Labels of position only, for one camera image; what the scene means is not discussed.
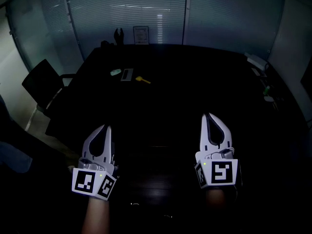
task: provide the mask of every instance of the window blinds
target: window blinds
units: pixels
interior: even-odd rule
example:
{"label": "window blinds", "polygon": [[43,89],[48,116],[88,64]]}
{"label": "window blinds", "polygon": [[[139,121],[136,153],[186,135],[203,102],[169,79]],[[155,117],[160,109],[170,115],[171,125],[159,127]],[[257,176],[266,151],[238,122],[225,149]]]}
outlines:
{"label": "window blinds", "polygon": [[284,0],[190,0],[184,44],[249,52],[266,59]]}
{"label": "window blinds", "polygon": [[134,44],[134,26],[149,27],[150,43],[182,44],[185,0],[68,0],[83,54],[101,41],[115,43],[122,28],[124,44]]}
{"label": "window blinds", "polygon": [[65,0],[41,0],[44,19],[64,73],[72,74],[77,72],[83,59],[65,5]]}

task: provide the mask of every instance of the conference table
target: conference table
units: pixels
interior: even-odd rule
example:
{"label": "conference table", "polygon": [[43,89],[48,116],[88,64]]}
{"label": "conference table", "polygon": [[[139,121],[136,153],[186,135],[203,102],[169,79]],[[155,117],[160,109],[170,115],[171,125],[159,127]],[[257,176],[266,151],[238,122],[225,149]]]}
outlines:
{"label": "conference table", "polygon": [[[70,82],[62,115],[51,119],[47,134],[80,154],[90,133],[109,124],[120,167],[112,204],[138,203],[196,221],[192,213],[204,202],[194,170],[203,113],[229,127],[246,188],[268,175],[259,158],[276,153],[275,112],[246,60],[183,45],[96,48]],[[125,68],[134,69],[131,81],[110,74]]]}

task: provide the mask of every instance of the small box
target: small box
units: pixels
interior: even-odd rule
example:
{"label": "small box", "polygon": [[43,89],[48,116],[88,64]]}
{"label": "small box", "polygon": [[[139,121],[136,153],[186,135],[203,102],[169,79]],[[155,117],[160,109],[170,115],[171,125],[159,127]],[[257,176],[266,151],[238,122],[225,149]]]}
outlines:
{"label": "small box", "polygon": [[235,185],[238,159],[201,159],[195,170],[200,187]]}
{"label": "small box", "polygon": [[131,81],[133,68],[125,68],[120,81]]}
{"label": "small box", "polygon": [[107,201],[115,182],[105,171],[74,168],[72,191]]}

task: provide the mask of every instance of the forearm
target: forearm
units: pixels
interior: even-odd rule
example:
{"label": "forearm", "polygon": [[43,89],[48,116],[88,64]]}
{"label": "forearm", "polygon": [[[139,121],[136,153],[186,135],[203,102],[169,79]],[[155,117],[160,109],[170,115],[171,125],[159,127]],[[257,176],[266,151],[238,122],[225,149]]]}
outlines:
{"label": "forearm", "polygon": [[226,207],[225,194],[221,189],[206,191],[206,205],[212,209],[224,209]]}
{"label": "forearm", "polygon": [[84,219],[82,234],[109,233],[109,202],[89,198],[87,214]]}

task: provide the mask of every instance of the yellow object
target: yellow object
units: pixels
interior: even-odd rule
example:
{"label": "yellow object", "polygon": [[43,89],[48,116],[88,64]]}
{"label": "yellow object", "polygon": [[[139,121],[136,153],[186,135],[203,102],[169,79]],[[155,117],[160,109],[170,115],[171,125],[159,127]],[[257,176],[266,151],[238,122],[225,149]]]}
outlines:
{"label": "yellow object", "polygon": [[146,82],[146,83],[148,83],[148,84],[151,84],[150,81],[144,80],[141,76],[138,76],[138,77],[136,78],[136,80],[137,80],[137,81],[144,81],[144,82]]}

